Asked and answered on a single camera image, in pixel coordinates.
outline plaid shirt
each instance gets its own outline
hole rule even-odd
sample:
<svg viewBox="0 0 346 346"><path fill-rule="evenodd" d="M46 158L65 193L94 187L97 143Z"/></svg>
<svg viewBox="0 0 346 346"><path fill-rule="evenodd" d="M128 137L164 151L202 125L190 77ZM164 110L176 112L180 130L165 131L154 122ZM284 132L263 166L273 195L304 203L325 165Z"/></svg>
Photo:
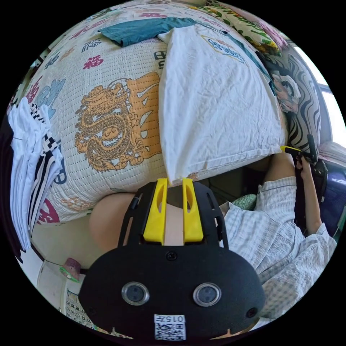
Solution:
<svg viewBox="0 0 346 346"><path fill-rule="evenodd" d="M254 211L232 203L221 206L226 212L229 249L254 267L266 295L255 328L280 317L300 300L336 247L325 224L316 234L303 236L294 224L295 200L296 178L289 177L260 185Z"/></svg>

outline hand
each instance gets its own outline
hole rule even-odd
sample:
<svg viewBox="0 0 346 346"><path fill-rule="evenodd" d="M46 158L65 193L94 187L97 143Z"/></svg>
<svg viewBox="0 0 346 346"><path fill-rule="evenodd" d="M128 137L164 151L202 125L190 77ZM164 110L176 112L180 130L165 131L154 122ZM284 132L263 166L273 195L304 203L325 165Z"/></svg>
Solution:
<svg viewBox="0 0 346 346"><path fill-rule="evenodd" d="M312 173L311 173L311 167L309 162L305 159L304 156L301 158L296 157L297 159L297 169L301 170L301 177L303 180L306 180L307 178L312 178Z"/></svg>

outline camera lens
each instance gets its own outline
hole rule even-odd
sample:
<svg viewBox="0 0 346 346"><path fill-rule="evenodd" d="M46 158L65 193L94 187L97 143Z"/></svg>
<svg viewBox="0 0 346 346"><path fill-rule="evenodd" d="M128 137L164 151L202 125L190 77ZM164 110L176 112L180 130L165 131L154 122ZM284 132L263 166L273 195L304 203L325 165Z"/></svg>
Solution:
<svg viewBox="0 0 346 346"><path fill-rule="evenodd" d="M196 287L193 299L196 304L203 307L215 305L221 298L221 289L216 284L204 283Z"/></svg>
<svg viewBox="0 0 346 346"><path fill-rule="evenodd" d="M148 289L139 282L129 282L124 285L121 295L130 305L143 305L149 300Z"/></svg>

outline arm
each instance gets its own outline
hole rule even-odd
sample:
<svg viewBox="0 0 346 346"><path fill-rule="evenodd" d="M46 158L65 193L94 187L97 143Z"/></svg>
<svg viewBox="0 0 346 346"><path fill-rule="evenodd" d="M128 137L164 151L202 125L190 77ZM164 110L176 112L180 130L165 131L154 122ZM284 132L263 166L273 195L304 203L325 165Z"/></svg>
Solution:
<svg viewBox="0 0 346 346"><path fill-rule="evenodd" d="M297 161L297 168L302 170L301 177L304 183L306 228L308 235L311 235L315 234L322 225L320 206L311 168L304 157L302 157L302 162Z"/></svg>

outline bed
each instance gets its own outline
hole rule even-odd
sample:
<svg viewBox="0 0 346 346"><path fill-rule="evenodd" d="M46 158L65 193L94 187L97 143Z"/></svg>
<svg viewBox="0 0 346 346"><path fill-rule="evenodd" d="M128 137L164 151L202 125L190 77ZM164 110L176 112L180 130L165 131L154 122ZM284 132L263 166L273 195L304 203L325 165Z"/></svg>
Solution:
<svg viewBox="0 0 346 346"><path fill-rule="evenodd" d="M121 48L98 30L167 16L191 17L218 30L233 30L184 4L136 1L129 5L105 9L79 23L46 57L24 93L29 102L48 106L52 134L64 157L38 224L60 225L78 219L106 195L135 192L149 181L167 177L158 98L167 44L155 37ZM235 30L232 36L255 55L256 49ZM276 116L279 148L286 144L288 131L278 102ZM216 164L189 172L188 177L206 179L266 156Z"/></svg>

